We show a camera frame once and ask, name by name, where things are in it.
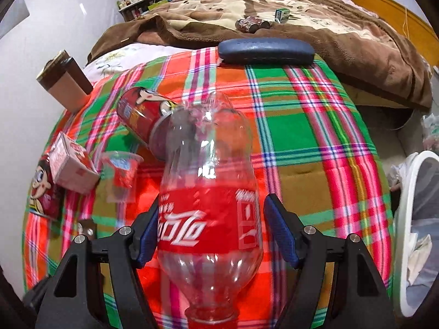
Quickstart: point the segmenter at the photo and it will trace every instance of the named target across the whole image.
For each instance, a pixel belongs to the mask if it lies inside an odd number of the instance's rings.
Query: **plaid blanket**
[[[206,48],[138,65],[98,82],[83,110],[61,117],[46,151],[58,132],[64,131],[87,149],[98,169],[104,151],[133,151],[145,159],[137,180],[137,202],[106,203],[99,184],[87,196],[67,191],[60,222],[27,212],[23,229],[26,289],[47,273],[54,274],[77,234],[78,219],[92,217],[98,236],[108,236],[130,225],[154,200],[163,163],[138,145],[115,110],[123,91],[133,86],[154,89],[177,101],[199,100],[215,90],[227,93],[251,125],[261,209],[265,196],[276,193],[304,224],[313,224],[326,235],[359,234],[391,287],[388,186],[366,126],[333,72],[319,57],[308,68],[218,66],[217,60],[217,49]],[[271,328],[295,277],[264,223],[262,229],[263,262],[238,297],[240,328]],[[102,272],[109,278],[108,267]],[[332,272],[328,264],[313,326],[324,320]],[[187,328],[184,310],[188,302],[160,270],[156,257],[139,270],[139,277],[158,323],[164,328]],[[104,291],[111,324],[120,327],[109,280]]]

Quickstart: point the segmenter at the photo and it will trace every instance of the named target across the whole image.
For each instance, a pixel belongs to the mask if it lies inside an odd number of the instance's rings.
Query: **brown box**
[[[84,147],[60,132],[49,152],[53,181],[81,194],[89,193],[100,178]]]
[[[84,72],[65,50],[50,60],[36,79],[71,113],[81,110],[93,91]]]

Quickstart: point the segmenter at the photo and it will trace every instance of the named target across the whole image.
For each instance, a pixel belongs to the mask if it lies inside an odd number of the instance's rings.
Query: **wooden headboard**
[[[439,66],[439,39],[434,30],[417,15],[393,0],[352,0],[355,4],[375,12],[390,24],[398,33],[404,35],[406,19],[410,40],[418,52],[433,66]]]

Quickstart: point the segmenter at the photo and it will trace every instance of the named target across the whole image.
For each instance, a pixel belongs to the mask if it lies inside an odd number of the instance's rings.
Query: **red can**
[[[238,31],[243,33],[255,33],[259,29],[259,25],[248,20],[248,19],[239,19],[235,23],[235,27]]]
[[[117,105],[117,114],[126,127],[159,160],[166,158],[166,130],[176,103],[144,87],[126,91]]]
[[[270,29],[270,23],[268,21],[265,21],[264,19],[260,19],[258,17],[249,16],[245,18],[247,21],[250,21],[254,24],[257,24],[259,28],[264,28],[269,30]]]
[[[56,185],[50,171],[49,155],[40,158],[31,185],[29,207],[32,213],[57,220],[63,189]]]

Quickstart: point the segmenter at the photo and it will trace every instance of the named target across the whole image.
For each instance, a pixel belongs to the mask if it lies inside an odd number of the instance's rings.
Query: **laundry basket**
[[[424,151],[415,156],[405,173],[395,213],[395,231],[393,305],[396,315],[412,317],[421,304],[425,307],[427,299],[435,303],[434,312],[439,312],[439,279],[436,280],[439,272],[439,156],[433,152]],[[430,255],[412,285],[408,285],[407,276],[410,233],[418,234],[418,239],[430,234],[432,239]]]

